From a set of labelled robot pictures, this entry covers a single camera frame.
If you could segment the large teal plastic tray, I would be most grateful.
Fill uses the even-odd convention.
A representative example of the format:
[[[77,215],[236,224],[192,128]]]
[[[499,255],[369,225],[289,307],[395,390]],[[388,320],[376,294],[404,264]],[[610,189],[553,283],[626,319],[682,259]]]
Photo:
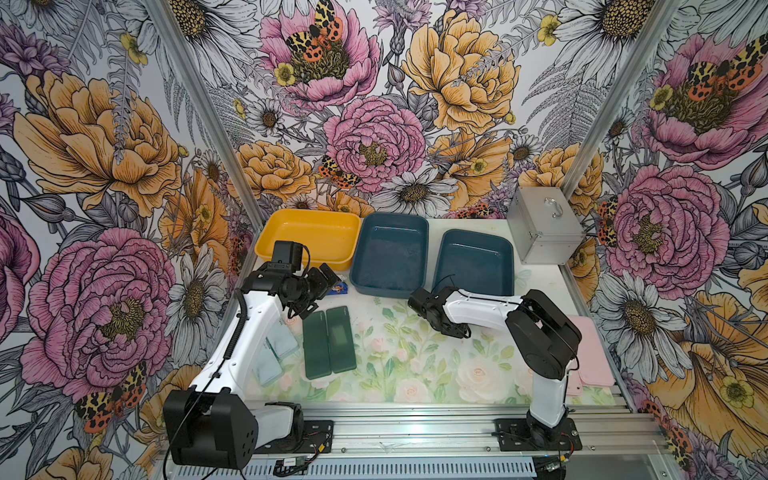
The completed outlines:
[[[458,287],[493,296],[514,294],[512,244],[496,235],[451,229],[438,252],[432,291]]]

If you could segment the silver metal case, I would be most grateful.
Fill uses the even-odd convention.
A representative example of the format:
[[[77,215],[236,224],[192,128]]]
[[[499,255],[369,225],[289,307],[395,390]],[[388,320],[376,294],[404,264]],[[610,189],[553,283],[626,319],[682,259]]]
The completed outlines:
[[[507,216],[523,264],[564,265],[585,233],[557,187],[519,187]]]

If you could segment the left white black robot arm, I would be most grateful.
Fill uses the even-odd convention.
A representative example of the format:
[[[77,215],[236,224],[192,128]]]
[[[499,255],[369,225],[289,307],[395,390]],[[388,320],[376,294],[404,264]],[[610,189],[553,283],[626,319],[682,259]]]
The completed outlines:
[[[309,317],[340,281],[329,265],[310,266],[310,258],[306,246],[278,241],[271,260],[234,292],[238,311],[212,357],[187,389],[172,391],[164,403],[166,462],[241,471],[261,447],[302,443],[300,405],[266,402],[250,408],[245,396],[270,329],[284,316]]]

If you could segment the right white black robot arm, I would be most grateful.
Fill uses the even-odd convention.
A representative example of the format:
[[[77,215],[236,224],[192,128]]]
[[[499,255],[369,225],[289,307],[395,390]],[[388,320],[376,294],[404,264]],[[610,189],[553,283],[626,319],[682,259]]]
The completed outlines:
[[[437,293],[413,291],[408,306],[433,330],[465,339],[479,326],[507,332],[533,372],[531,427],[550,433],[567,417],[568,374],[578,363],[581,331],[543,291],[522,296],[493,296],[448,286]]]

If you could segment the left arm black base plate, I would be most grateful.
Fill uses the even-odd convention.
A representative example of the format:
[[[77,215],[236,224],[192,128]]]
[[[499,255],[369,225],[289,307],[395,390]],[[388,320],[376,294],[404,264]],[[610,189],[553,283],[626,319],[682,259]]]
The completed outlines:
[[[300,434],[274,440],[255,450],[255,455],[321,454],[332,450],[335,422],[332,420],[305,420]]]

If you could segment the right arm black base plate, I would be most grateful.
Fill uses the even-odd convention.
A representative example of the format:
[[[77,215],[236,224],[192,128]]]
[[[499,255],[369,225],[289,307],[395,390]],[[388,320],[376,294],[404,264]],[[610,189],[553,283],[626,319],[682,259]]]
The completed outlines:
[[[503,452],[560,451],[571,454],[583,445],[574,421],[564,416],[554,427],[528,415],[525,418],[499,418],[494,421],[499,449]]]

